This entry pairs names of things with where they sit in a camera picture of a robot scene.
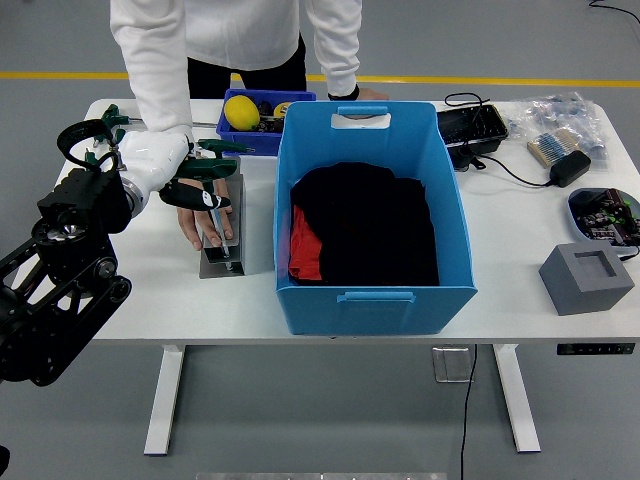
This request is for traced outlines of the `person's right hand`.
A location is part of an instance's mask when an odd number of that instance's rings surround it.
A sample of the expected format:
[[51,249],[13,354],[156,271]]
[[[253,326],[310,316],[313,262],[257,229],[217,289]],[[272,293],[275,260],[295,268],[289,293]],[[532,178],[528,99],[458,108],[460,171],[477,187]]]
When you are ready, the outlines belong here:
[[206,212],[184,208],[177,209],[179,226],[186,239],[196,251],[200,251],[203,248],[200,233],[204,234],[213,247],[221,247],[222,238],[231,240],[234,237],[234,230],[229,219],[233,213],[233,207],[227,206],[218,209],[218,212],[220,221],[219,226],[216,227]]

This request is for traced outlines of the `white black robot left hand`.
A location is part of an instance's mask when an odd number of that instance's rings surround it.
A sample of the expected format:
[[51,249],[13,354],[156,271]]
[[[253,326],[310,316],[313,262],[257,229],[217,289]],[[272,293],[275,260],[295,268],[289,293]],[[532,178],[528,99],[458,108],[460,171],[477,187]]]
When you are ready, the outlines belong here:
[[214,192],[211,187],[197,187],[181,180],[192,173],[181,173],[181,167],[194,167],[195,172],[210,170],[209,159],[190,159],[191,147],[185,135],[130,131],[119,143],[121,165],[119,173],[132,216],[147,206],[153,192],[172,206],[209,211],[231,205],[229,198]]

